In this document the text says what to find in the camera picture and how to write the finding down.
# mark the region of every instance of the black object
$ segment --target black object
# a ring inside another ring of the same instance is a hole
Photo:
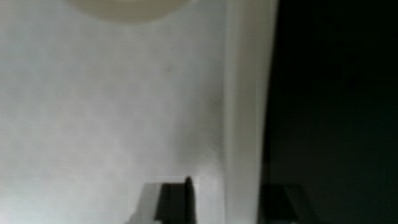
[[[265,185],[263,194],[263,216],[267,223],[299,223],[299,215],[290,202],[283,185]]]
[[[192,179],[162,185],[155,220],[162,224],[195,224],[195,191]]]

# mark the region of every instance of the white surface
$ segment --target white surface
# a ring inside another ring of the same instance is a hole
[[[227,8],[226,223],[258,223],[267,87],[275,0],[235,0]]]
[[[123,224],[144,184],[185,175],[222,223],[224,5],[133,25],[2,0],[2,224]]]

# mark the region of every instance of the white wall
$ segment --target white wall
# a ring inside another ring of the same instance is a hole
[[[2,224],[121,224],[144,183],[185,175],[222,223],[224,5],[131,24],[2,0]]]

